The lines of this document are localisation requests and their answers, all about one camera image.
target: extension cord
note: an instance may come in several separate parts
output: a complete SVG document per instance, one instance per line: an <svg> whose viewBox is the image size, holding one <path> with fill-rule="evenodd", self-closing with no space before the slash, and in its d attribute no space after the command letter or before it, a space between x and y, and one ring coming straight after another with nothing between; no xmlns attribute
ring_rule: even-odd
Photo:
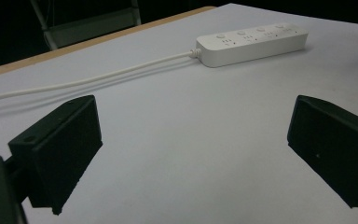
<svg viewBox="0 0 358 224"><path fill-rule="evenodd" d="M208 67L241 63L305 47L308 32L290 23L276 23L197 38L200 61Z"/></svg>

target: dark floor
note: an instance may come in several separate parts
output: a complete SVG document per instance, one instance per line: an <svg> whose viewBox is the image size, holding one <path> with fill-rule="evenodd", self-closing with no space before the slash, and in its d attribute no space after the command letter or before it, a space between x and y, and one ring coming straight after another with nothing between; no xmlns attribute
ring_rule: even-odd
<svg viewBox="0 0 358 224"><path fill-rule="evenodd" d="M282 0L138 0L143 23L169 17L203 6L219 7L237 3L281 12L358 23L358 1L308 2ZM131 1L112 0L40 0L41 9L48 16L48 24L61 24L85 19L128 7ZM40 23L29 0L0 1L0 65L12 63L48 51Z"/></svg>

